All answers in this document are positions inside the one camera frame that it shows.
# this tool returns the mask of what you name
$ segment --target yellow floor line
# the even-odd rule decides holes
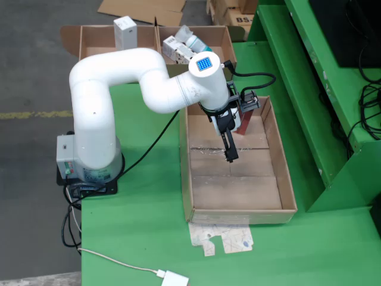
[[[0,120],[5,119],[28,119],[32,117],[41,117],[41,118],[53,118],[53,117],[72,117],[73,112],[71,110],[63,111],[40,111],[40,112],[9,112],[9,113],[0,113]]]

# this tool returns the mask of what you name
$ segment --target blue led display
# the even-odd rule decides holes
[[[199,60],[196,63],[197,63],[198,70],[201,72],[212,66],[212,63],[211,63],[209,57],[203,58],[202,60]]]

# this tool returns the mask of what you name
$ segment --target white power adapter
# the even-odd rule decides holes
[[[187,286],[189,278],[171,271],[158,270],[157,277],[163,278],[161,286]]]

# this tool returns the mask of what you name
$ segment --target black monitor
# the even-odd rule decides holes
[[[317,21],[341,67],[381,67],[380,0],[310,0]]]

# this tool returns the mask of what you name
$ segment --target bottle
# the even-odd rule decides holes
[[[211,52],[212,49],[207,46],[199,37],[193,35],[193,32],[189,30],[187,26],[182,26],[180,30],[174,36],[179,42],[183,42],[193,52]]]

